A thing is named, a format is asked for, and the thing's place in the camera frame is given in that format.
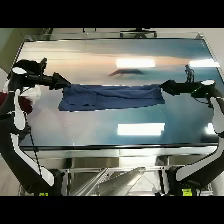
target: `folded blue fabric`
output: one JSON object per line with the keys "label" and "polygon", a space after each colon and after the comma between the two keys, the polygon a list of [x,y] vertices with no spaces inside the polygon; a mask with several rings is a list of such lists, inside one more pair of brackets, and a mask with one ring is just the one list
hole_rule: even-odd
{"label": "folded blue fabric", "polygon": [[60,111],[124,109],[164,104],[159,85],[78,85],[64,88]]}

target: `yellow label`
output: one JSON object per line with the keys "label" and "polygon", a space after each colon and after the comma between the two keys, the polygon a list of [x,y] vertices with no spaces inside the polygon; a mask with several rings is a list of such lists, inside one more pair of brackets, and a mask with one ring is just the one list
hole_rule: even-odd
{"label": "yellow label", "polygon": [[182,189],[182,191],[183,191],[183,196],[192,196],[191,189]]}
{"label": "yellow label", "polygon": [[40,193],[39,196],[48,196],[48,193]]}

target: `red cloth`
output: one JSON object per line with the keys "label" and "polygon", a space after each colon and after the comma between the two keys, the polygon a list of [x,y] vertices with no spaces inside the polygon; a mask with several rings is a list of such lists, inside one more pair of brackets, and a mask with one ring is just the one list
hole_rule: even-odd
{"label": "red cloth", "polygon": [[[0,106],[5,101],[5,98],[7,95],[8,93],[0,92]],[[24,96],[19,96],[19,105],[20,105],[20,108],[27,114],[30,114],[33,111],[33,107],[31,106],[31,101],[26,99]]]}

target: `floor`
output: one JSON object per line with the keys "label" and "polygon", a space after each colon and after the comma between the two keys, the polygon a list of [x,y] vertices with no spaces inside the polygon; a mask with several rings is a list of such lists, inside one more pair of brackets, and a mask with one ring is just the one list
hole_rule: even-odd
{"label": "floor", "polygon": [[[111,32],[111,31],[120,31],[119,29],[102,29],[97,28],[98,32]],[[178,29],[178,28],[172,28],[172,29],[161,29],[161,28],[153,28],[153,30],[156,30],[158,32],[192,32],[192,31],[201,31],[205,34],[208,42],[211,45],[211,48],[213,49],[213,52],[217,58],[217,61],[220,63],[222,70],[224,71],[224,44],[222,44],[222,41],[224,39],[224,29],[205,29],[205,28],[188,28],[188,29]],[[75,33],[75,32],[82,32],[82,28],[54,28],[53,34],[56,33]],[[196,157],[179,157],[173,159],[171,161],[172,164],[178,164],[183,165],[188,162],[192,162],[196,159]],[[162,162],[158,161],[156,157],[128,157],[128,158],[120,158],[119,161],[112,158],[102,159],[76,159],[73,161],[73,167],[103,167],[105,165],[110,167],[115,166],[134,166],[137,164],[137,166],[150,166],[150,165],[160,165]],[[66,168],[65,161],[64,160],[41,160],[41,165],[45,165],[47,168]],[[13,173],[8,169],[7,164],[1,159],[0,160],[0,195],[4,196],[10,196],[10,195],[18,195],[19,191],[19,183],[14,177]],[[224,195],[224,175],[220,175],[216,178],[216,180],[213,182],[214,191],[216,195]],[[80,186],[82,182],[84,182],[84,179],[80,182],[76,181],[75,188]],[[152,176],[151,174],[145,174],[138,182],[137,184],[132,188],[131,192],[144,192],[144,191],[150,191],[153,187],[153,184],[150,183],[153,182],[153,184],[156,184],[156,178]]]}

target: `dark blue garment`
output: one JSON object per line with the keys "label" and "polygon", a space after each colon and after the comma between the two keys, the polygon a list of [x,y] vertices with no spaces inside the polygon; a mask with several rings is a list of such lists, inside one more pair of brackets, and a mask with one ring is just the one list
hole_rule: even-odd
{"label": "dark blue garment", "polygon": [[60,111],[124,109],[164,104],[159,85],[71,85],[64,88]]}

